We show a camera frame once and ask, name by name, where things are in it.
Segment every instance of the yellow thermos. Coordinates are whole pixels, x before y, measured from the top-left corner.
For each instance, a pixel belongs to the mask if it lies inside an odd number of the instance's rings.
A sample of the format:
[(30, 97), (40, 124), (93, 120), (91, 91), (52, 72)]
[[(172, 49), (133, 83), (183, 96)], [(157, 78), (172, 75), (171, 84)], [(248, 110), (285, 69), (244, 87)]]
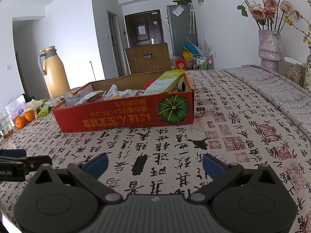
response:
[(58, 57), (55, 46), (49, 46), (40, 51), (38, 64), (41, 73), (44, 75), (51, 99), (70, 92), (64, 64)]

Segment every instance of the brown front door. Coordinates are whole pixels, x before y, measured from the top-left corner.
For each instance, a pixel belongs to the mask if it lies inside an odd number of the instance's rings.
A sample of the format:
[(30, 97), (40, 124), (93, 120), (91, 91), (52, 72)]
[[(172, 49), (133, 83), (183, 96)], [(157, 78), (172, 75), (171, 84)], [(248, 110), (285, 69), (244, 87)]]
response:
[(125, 16), (131, 47), (164, 43), (160, 11)]

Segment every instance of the gray refrigerator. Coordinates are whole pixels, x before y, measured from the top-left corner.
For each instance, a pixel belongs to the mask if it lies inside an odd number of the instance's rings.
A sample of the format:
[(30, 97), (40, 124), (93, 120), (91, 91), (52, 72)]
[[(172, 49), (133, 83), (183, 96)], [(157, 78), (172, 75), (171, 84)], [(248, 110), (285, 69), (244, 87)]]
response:
[(171, 31), (173, 55), (183, 58), (183, 52), (185, 49), (180, 48), (189, 41), (186, 37), (197, 46), (197, 29), (195, 34), (193, 34), (193, 23), (192, 30), (190, 34), (190, 5), (183, 5), (184, 11), (179, 15), (175, 15), (172, 10), (174, 10), (177, 5), (168, 5), (167, 14), (169, 17), (169, 27)]

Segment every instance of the cardboard box on refrigerator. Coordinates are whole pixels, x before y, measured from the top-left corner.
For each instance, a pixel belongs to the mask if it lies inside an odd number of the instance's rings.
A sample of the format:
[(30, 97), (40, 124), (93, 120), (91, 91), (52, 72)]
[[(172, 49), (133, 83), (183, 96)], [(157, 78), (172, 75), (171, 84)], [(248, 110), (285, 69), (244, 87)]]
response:
[[(103, 90), (115, 84), (119, 91), (144, 89), (150, 81), (158, 79), (164, 71), (132, 74), (110, 80), (95, 81), (78, 89), (81, 95)], [(194, 90), (185, 74), (178, 88), (182, 92), (142, 95), (109, 101), (99, 101), (66, 107), (63, 100), (52, 111), (64, 133), (99, 131), (106, 128), (145, 128), (192, 124), (194, 117)]]

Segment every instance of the green pumpkin picture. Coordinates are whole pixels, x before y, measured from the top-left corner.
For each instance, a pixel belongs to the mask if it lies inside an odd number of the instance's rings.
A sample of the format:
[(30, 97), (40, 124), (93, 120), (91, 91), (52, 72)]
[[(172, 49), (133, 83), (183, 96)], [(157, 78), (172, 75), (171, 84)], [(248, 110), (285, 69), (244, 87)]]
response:
[(188, 101), (179, 95), (164, 98), (158, 106), (158, 115), (166, 123), (182, 122), (189, 113)]

